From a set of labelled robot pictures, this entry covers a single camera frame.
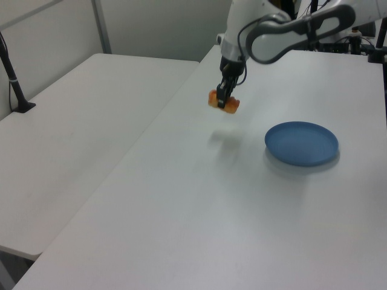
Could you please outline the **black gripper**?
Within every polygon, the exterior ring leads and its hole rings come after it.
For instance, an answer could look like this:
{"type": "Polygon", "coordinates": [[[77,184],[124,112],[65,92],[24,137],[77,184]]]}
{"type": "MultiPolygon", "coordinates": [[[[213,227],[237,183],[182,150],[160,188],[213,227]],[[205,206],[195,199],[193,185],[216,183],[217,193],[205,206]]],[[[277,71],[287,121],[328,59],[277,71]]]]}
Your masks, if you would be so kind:
{"type": "Polygon", "coordinates": [[[238,85],[238,79],[245,70],[245,62],[234,62],[225,57],[221,58],[220,71],[222,74],[222,81],[216,87],[217,106],[220,109],[226,107],[229,97],[231,97],[233,90],[238,85]]]}

